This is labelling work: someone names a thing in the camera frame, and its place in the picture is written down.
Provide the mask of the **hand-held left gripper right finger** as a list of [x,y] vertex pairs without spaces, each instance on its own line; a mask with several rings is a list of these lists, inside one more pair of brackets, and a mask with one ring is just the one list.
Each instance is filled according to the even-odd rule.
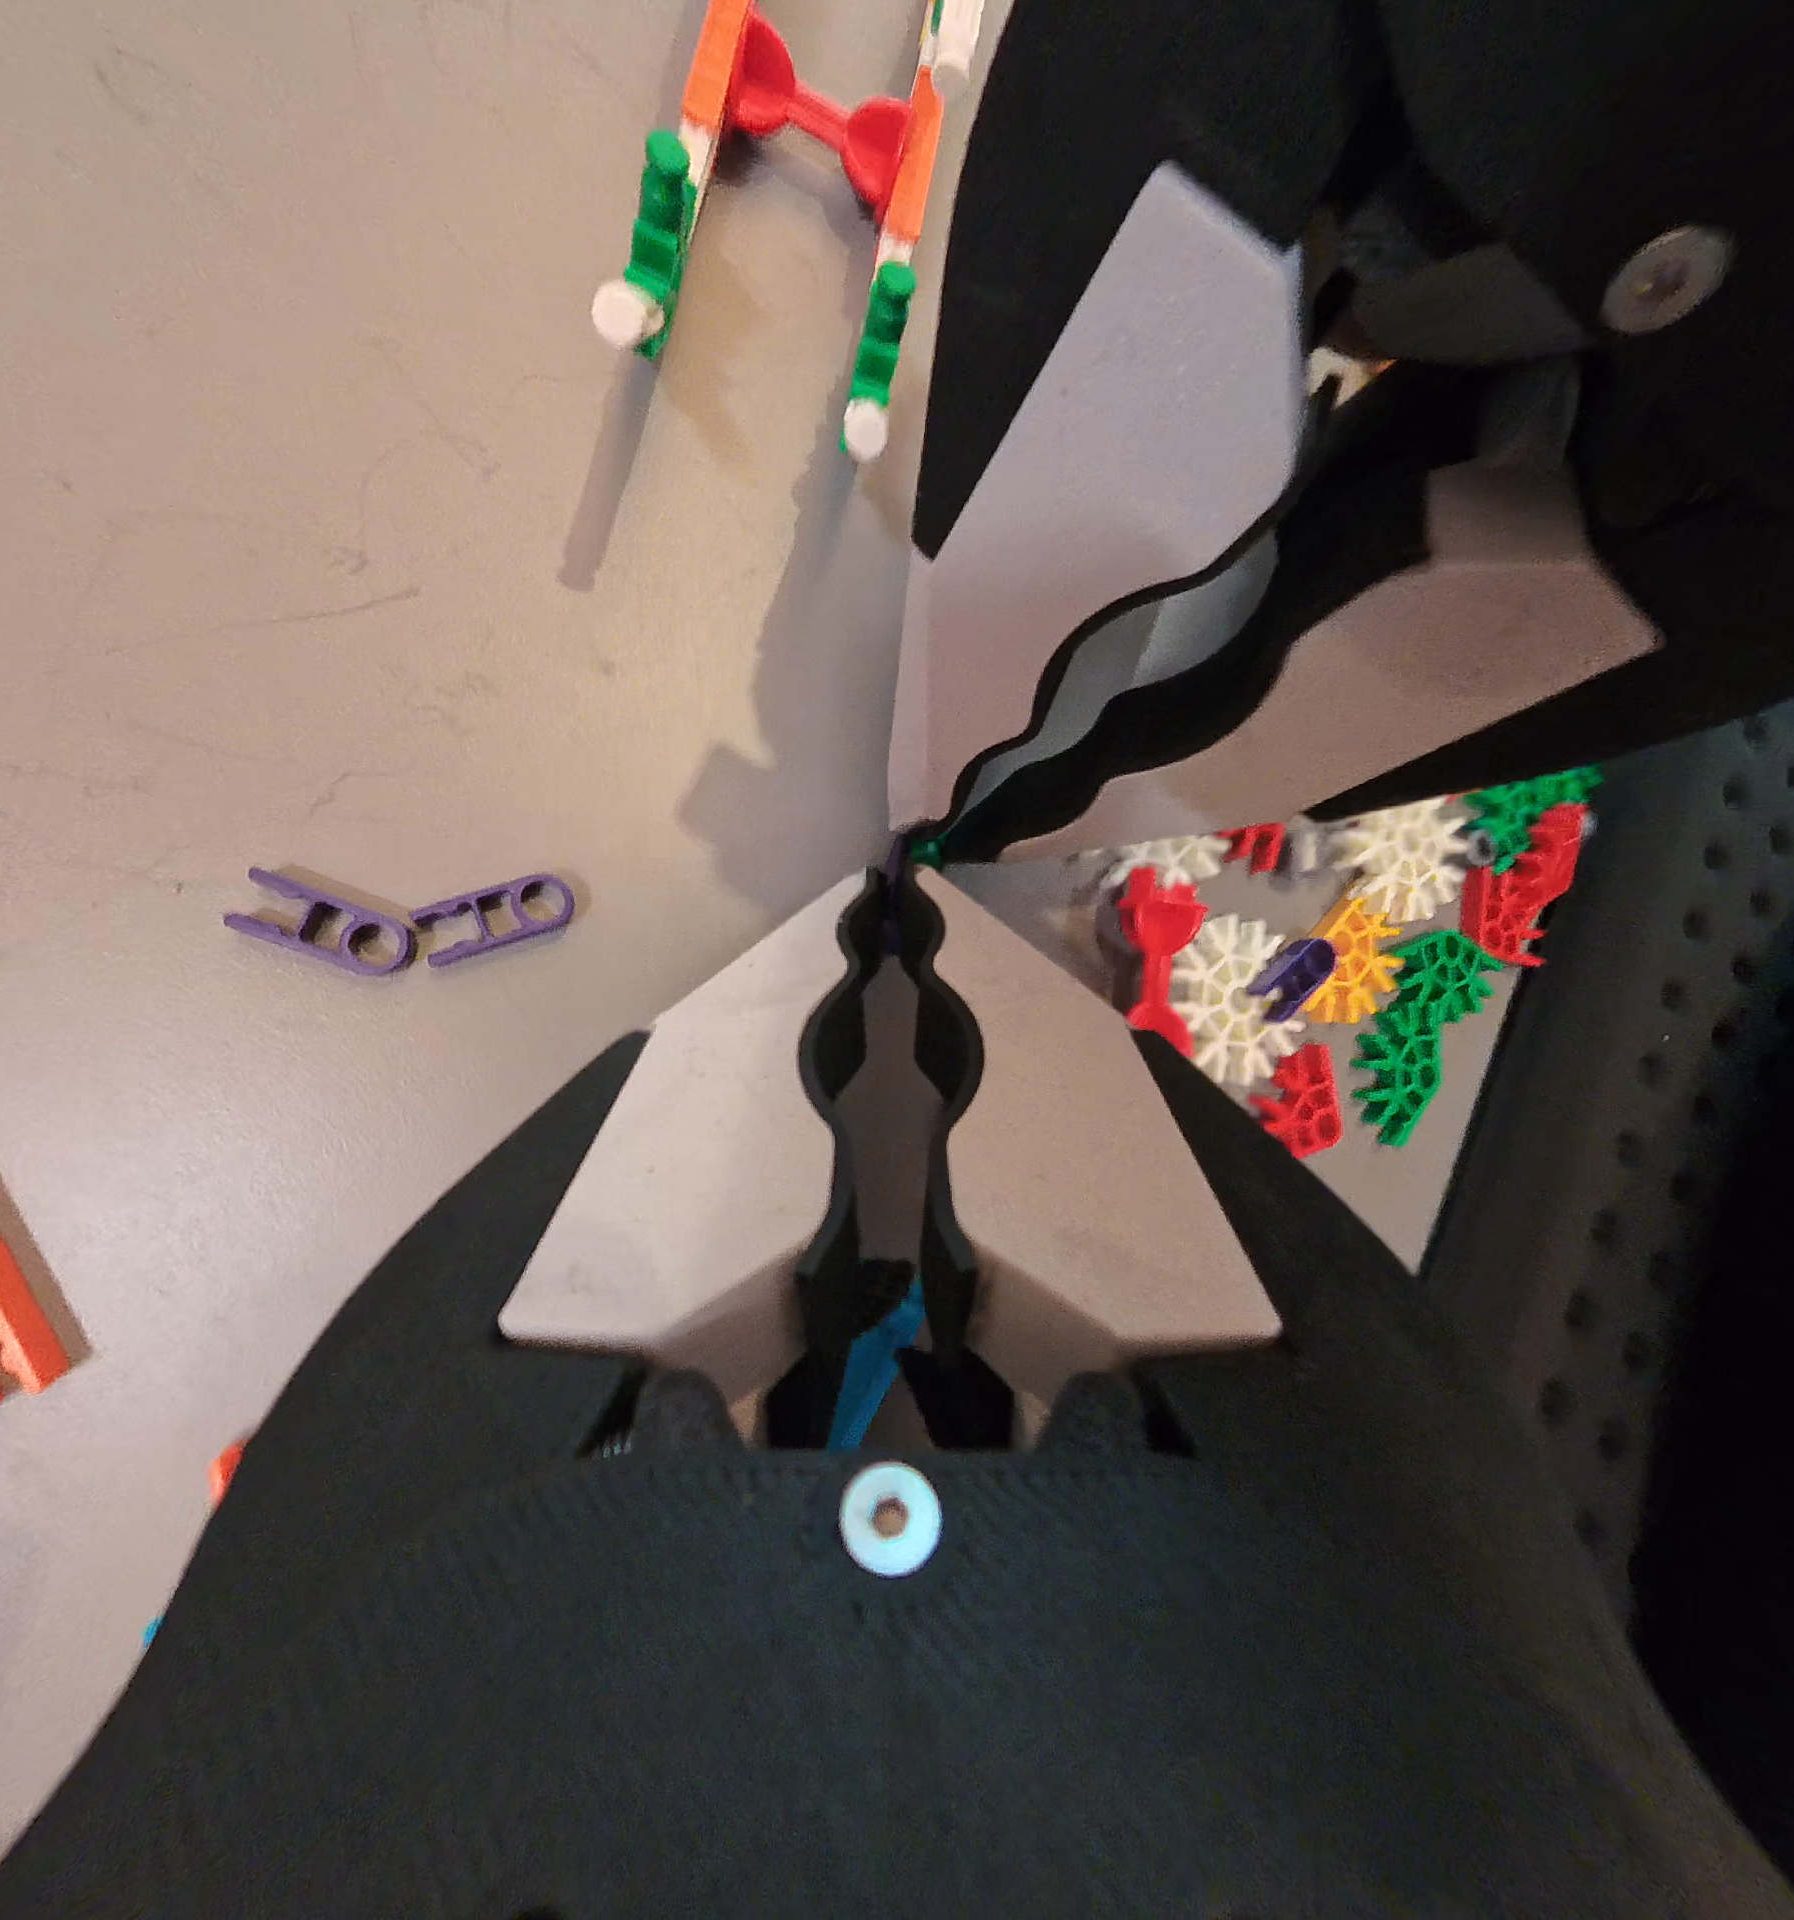
[[1060,1389],[1276,1341],[1139,1033],[943,876],[917,885],[943,922],[931,971],[982,1042],[947,1136],[949,1206],[977,1257],[977,1355],[1016,1389]]

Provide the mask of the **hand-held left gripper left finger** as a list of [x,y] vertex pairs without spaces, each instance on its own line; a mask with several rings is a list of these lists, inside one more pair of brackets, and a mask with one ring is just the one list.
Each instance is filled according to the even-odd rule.
[[809,1019],[853,960],[851,876],[670,1006],[500,1307],[536,1348],[668,1370],[787,1370],[791,1270],[830,1210],[834,1131],[805,1086]]

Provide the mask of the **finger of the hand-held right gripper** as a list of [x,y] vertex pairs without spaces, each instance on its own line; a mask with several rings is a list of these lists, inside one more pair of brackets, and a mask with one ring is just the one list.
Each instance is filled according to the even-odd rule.
[[946,859],[1283,821],[1661,644],[1565,467],[1395,467],[1283,532],[1228,639],[1008,773],[946,828]]
[[1293,475],[1299,249],[1184,169],[1133,200],[949,532],[909,568],[888,818],[949,814],[1090,617],[1221,559]]

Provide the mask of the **toy rail assembly with spool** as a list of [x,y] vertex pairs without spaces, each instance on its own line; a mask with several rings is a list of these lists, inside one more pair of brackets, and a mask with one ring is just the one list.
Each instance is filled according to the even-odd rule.
[[598,286],[592,303],[598,336],[644,360],[664,353],[700,204],[727,136],[768,138],[790,129],[834,153],[843,170],[843,120],[855,108],[827,100],[796,77],[783,37],[757,3],[707,3],[678,125],[654,129],[644,142],[627,262],[618,278]]

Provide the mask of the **green toy connector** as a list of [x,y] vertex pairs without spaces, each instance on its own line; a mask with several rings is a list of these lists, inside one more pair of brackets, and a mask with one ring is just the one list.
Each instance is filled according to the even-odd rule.
[[1404,1025],[1436,1031],[1480,1012],[1491,978],[1510,963],[1458,927],[1430,929],[1393,949],[1395,993],[1384,1008]]
[[1464,794],[1471,833],[1489,844],[1493,873],[1510,873],[1529,849],[1537,823],[1555,805],[1584,805],[1605,781],[1599,765],[1539,774]]
[[1360,1120],[1382,1147],[1406,1147],[1444,1080],[1444,1042],[1460,1019],[1440,1019],[1418,1006],[1377,1014],[1358,1039],[1351,1068]]

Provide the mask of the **white snowflake toy connector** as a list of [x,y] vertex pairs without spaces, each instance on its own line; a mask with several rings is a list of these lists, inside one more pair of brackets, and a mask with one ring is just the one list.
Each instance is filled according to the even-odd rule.
[[1322,852],[1348,892],[1384,922],[1421,924],[1461,898],[1473,828],[1452,800],[1363,813],[1324,830]]
[[1305,1039],[1305,1019],[1270,1019],[1266,998],[1247,991],[1275,957],[1279,936],[1261,921],[1206,921],[1172,957],[1170,1003],[1192,1035],[1193,1064],[1213,1083],[1249,1089],[1272,1078]]
[[1228,833],[1200,833],[1156,838],[1101,849],[1104,864],[1098,874],[1098,888],[1104,893],[1120,896],[1135,873],[1150,870],[1160,888],[1190,885],[1195,889],[1206,879],[1221,874],[1228,844]]

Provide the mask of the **red toy spool piece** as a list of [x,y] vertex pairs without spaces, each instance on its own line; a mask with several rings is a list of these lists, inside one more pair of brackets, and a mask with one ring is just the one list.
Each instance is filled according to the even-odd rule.
[[1150,864],[1125,876],[1118,922],[1139,966],[1125,1019],[1168,1041],[1184,1057],[1193,1055],[1195,1044],[1190,1022],[1172,1002],[1174,962],[1193,946],[1203,921],[1206,907],[1193,883],[1164,883]]

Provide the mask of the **yellow toy connector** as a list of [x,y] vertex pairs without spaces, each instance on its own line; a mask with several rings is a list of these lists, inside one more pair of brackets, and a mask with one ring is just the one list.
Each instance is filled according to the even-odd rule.
[[1302,1017],[1324,1025],[1371,1017],[1395,993],[1404,963],[1401,931],[1368,898],[1343,893],[1312,936],[1332,948],[1334,963],[1316,993],[1303,1000]]

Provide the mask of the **joined purple toy connectors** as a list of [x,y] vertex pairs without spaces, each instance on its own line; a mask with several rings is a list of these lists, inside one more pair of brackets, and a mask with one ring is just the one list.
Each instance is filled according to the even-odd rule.
[[478,963],[505,949],[559,936],[578,915],[574,883],[535,873],[400,907],[336,892],[329,883],[250,868],[266,907],[230,911],[222,927],[264,948],[312,957],[355,978],[400,977]]

